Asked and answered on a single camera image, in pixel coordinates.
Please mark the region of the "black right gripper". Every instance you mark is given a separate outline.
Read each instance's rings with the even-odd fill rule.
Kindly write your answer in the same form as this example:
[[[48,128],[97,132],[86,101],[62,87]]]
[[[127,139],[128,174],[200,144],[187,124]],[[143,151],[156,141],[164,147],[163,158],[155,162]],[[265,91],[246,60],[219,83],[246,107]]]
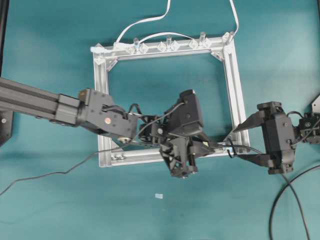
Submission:
[[[240,123],[233,132],[240,132],[248,129],[260,127],[262,128],[263,139],[265,122],[271,118],[271,116],[278,112],[284,112],[282,104],[276,101],[270,101],[257,105],[256,113],[250,115],[243,123]],[[269,154],[238,154],[238,158],[251,162],[261,167],[268,168],[269,174],[285,174],[293,171],[292,164],[276,164],[276,161],[272,159]]]

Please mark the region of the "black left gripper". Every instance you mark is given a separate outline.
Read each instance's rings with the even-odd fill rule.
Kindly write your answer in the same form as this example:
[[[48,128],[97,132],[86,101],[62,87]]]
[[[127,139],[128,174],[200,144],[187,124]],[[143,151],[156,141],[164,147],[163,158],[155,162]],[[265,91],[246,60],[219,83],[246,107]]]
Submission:
[[[225,150],[202,132],[197,137],[167,139],[160,144],[159,153],[172,177],[187,178],[198,172],[197,158],[224,154]]]

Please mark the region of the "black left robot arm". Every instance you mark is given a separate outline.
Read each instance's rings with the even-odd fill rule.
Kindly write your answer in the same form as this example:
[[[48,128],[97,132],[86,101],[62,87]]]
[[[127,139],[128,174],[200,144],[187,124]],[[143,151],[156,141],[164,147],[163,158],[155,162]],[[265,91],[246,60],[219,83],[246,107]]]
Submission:
[[[177,102],[158,116],[143,114],[136,103],[125,110],[110,95],[90,88],[74,98],[2,78],[0,106],[60,125],[83,127],[125,145],[158,146],[171,176],[177,178],[196,173],[197,158],[222,149],[204,133],[199,100],[193,90],[182,92]]]

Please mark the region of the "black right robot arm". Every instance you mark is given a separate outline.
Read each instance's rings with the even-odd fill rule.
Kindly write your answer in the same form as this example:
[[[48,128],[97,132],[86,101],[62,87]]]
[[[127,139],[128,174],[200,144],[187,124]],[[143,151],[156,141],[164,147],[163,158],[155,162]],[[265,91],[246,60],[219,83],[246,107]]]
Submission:
[[[298,126],[294,126],[280,102],[261,103],[257,105],[257,109],[256,113],[250,115],[234,131],[261,127],[266,153],[241,154],[239,157],[268,168],[270,175],[292,172],[297,145],[320,143],[320,114],[305,113]]]

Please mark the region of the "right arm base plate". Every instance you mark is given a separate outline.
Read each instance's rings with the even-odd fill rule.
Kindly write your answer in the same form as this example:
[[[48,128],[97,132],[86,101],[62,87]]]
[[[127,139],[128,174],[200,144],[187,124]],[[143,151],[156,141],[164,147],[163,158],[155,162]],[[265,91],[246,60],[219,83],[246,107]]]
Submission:
[[[320,95],[318,95],[314,101],[311,103],[311,113],[312,117],[320,115]]]

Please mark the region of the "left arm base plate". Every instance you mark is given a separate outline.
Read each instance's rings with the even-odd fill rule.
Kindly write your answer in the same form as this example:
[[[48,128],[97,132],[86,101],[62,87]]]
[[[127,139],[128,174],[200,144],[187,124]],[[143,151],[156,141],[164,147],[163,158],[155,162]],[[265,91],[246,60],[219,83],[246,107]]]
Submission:
[[[10,110],[0,110],[0,146],[2,147],[13,132],[14,113]]]

